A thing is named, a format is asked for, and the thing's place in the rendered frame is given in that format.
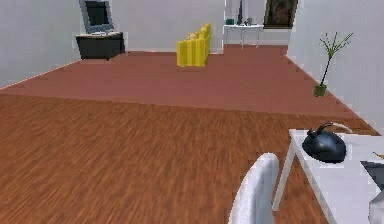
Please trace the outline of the white chair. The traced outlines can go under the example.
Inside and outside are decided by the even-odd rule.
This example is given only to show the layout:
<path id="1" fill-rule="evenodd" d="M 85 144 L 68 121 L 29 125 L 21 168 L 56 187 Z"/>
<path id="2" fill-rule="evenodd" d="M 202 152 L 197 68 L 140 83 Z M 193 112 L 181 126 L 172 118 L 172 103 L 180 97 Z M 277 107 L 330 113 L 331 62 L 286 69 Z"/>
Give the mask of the white chair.
<path id="1" fill-rule="evenodd" d="M 255 161 L 237 191 L 228 224 L 274 224 L 271 199 L 278 171 L 274 153 L 264 153 Z"/>

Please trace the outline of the grey television set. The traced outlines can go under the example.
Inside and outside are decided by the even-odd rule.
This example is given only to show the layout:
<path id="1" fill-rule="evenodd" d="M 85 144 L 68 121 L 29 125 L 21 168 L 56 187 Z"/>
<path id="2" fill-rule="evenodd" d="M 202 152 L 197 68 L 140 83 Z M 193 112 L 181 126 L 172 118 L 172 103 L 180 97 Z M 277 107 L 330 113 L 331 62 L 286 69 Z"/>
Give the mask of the grey television set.
<path id="1" fill-rule="evenodd" d="M 114 29 L 109 0 L 79 0 L 79 5 L 88 34 Z"/>

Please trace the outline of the white dining table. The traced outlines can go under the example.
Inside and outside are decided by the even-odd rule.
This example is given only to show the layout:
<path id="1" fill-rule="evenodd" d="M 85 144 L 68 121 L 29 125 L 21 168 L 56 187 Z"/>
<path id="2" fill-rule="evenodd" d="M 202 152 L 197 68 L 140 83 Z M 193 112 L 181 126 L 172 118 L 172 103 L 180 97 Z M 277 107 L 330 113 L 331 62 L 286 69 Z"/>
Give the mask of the white dining table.
<path id="1" fill-rule="evenodd" d="M 272 209 L 277 211 L 295 156 L 298 157 L 317 201 L 329 224 L 370 224 L 369 202 L 380 192 L 361 161 L 384 164 L 375 153 L 384 154 L 384 137 L 339 133 L 347 146 L 339 164 L 314 160 L 302 149 L 306 130 L 290 129 L 291 142 L 282 169 Z"/>

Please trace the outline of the yellow striped sofa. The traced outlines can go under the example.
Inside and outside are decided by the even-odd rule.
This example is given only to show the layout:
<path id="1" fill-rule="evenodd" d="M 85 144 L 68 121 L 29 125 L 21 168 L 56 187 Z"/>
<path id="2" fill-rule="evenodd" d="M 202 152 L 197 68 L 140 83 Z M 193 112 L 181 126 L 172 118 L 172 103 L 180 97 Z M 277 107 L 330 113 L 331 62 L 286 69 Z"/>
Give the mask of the yellow striped sofa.
<path id="1" fill-rule="evenodd" d="M 210 53 L 211 24 L 206 23 L 199 31 L 198 39 L 182 40 L 177 43 L 176 56 L 179 67 L 204 67 Z"/>

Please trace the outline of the white side table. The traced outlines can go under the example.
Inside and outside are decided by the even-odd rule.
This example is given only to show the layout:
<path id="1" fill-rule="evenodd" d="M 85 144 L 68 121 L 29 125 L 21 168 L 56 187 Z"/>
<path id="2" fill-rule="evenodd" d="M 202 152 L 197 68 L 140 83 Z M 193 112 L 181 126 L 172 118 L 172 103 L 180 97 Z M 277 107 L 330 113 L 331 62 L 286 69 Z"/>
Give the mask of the white side table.
<path id="1" fill-rule="evenodd" d="M 264 26 L 261 24 L 255 24 L 255 25 L 224 25 L 223 26 L 223 45 L 228 45 L 228 35 L 229 31 L 231 29 L 239 29 L 240 30 L 240 46 L 241 49 L 244 49 L 244 43 L 245 43 L 245 35 L 247 30 L 255 29 L 256 30 L 256 45 L 255 47 L 259 46 L 260 41 L 260 33 L 264 30 Z"/>

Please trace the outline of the black tall statue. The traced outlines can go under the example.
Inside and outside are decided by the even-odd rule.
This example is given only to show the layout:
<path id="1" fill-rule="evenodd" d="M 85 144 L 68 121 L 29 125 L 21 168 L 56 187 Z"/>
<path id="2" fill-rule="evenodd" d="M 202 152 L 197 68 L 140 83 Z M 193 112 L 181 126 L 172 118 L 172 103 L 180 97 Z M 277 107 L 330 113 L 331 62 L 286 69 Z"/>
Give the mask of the black tall statue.
<path id="1" fill-rule="evenodd" d="M 237 23 L 236 25 L 240 26 L 243 21 L 243 0 L 239 0 L 239 9 L 237 15 Z"/>

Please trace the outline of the black tv cabinet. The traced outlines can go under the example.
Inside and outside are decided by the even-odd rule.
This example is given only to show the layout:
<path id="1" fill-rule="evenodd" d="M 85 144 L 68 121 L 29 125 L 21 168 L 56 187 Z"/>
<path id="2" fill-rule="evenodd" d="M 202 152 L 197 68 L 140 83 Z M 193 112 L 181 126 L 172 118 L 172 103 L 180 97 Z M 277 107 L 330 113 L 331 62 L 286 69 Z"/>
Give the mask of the black tv cabinet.
<path id="1" fill-rule="evenodd" d="M 125 52 L 122 32 L 112 32 L 107 35 L 77 35 L 76 41 L 82 60 L 109 60 Z"/>

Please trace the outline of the black kettle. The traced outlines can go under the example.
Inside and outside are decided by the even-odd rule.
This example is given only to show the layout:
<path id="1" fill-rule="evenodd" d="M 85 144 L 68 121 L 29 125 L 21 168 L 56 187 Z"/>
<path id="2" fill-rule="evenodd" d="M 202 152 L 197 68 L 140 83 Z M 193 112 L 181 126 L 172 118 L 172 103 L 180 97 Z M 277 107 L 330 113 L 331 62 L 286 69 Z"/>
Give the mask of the black kettle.
<path id="1" fill-rule="evenodd" d="M 339 135 L 326 130 L 330 126 L 335 126 L 335 123 L 324 123 L 317 130 L 308 130 L 302 148 L 315 160 L 338 164 L 345 160 L 346 144 Z"/>

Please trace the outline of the green potted house plant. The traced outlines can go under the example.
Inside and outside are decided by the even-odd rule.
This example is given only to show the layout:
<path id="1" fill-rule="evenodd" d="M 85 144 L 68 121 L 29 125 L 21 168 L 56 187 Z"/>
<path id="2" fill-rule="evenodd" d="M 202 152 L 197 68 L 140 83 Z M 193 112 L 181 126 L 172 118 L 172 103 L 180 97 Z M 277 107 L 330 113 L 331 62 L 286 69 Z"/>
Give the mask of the green potted house plant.
<path id="1" fill-rule="evenodd" d="M 352 36 L 353 34 L 349 33 L 344 38 L 339 40 L 338 33 L 335 33 L 333 36 L 330 36 L 328 33 L 325 33 L 324 37 L 320 39 L 322 46 L 325 48 L 327 52 L 327 63 L 326 63 L 325 70 L 320 83 L 314 86 L 313 94 L 315 97 L 323 97 L 325 95 L 325 92 L 327 90 L 327 85 L 325 84 L 325 78 L 328 73 L 330 62 L 339 50 L 341 50 L 342 48 L 346 47 L 348 44 L 351 43 Z"/>

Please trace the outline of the grey laptop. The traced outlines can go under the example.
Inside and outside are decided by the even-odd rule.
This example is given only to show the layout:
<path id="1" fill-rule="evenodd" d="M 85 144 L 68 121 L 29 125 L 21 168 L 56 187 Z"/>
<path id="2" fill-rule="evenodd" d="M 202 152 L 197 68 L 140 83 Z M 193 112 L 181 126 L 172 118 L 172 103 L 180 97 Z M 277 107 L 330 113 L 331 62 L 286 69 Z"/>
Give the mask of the grey laptop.
<path id="1" fill-rule="evenodd" d="M 369 184 L 374 184 L 380 191 L 384 190 L 384 164 L 371 161 L 360 162 L 364 172 L 367 174 Z"/>

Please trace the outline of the dark framed wall picture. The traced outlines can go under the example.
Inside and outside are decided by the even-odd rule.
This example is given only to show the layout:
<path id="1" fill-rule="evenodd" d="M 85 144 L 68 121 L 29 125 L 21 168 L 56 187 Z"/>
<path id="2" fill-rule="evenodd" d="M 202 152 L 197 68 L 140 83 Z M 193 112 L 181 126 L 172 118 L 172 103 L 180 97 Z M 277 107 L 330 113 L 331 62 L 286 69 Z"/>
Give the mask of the dark framed wall picture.
<path id="1" fill-rule="evenodd" d="M 298 0 L 266 0 L 264 27 L 267 29 L 291 29 Z"/>

